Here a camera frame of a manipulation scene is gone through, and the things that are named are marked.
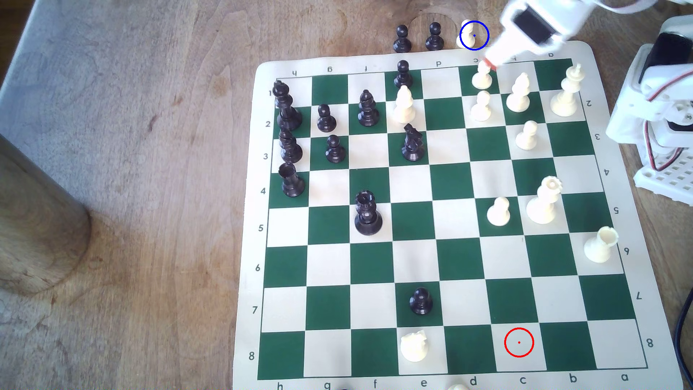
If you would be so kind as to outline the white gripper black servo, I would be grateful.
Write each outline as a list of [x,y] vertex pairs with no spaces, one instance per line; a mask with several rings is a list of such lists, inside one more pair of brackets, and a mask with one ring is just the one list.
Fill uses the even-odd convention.
[[504,31],[483,62],[496,70],[515,53],[555,51],[577,34],[589,14],[590,1],[509,1],[500,18]]

